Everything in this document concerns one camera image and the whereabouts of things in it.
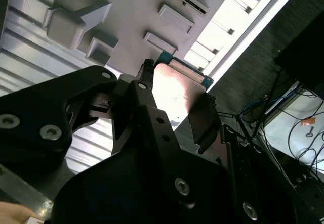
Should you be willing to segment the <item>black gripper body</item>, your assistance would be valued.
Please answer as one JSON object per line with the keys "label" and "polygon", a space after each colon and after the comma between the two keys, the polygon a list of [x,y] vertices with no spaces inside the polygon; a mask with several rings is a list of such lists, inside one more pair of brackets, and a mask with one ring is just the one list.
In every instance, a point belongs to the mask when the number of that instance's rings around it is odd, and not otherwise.
{"label": "black gripper body", "polygon": [[51,223],[242,223],[220,166],[187,151],[180,165],[190,188],[182,203],[165,192],[147,151],[117,153],[64,185]]}

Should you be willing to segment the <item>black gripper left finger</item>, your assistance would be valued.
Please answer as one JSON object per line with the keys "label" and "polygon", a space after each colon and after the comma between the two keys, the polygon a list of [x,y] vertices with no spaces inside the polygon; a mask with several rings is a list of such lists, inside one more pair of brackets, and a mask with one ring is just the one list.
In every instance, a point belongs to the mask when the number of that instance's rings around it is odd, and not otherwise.
{"label": "black gripper left finger", "polygon": [[1,164],[39,187],[42,177],[61,166],[73,133],[99,118],[112,121],[113,155],[130,148],[147,151],[165,192],[182,203],[190,192],[180,165],[182,151],[151,87],[141,79],[117,78],[100,66],[2,96]]}

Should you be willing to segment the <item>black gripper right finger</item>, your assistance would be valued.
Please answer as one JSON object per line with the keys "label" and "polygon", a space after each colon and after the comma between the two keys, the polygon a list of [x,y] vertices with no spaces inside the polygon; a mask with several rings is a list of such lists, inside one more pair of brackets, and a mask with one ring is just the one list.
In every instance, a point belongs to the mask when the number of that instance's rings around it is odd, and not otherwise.
{"label": "black gripper right finger", "polygon": [[215,97],[203,94],[189,111],[201,155],[226,170],[238,220],[243,223],[320,223],[265,151],[223,124]]}

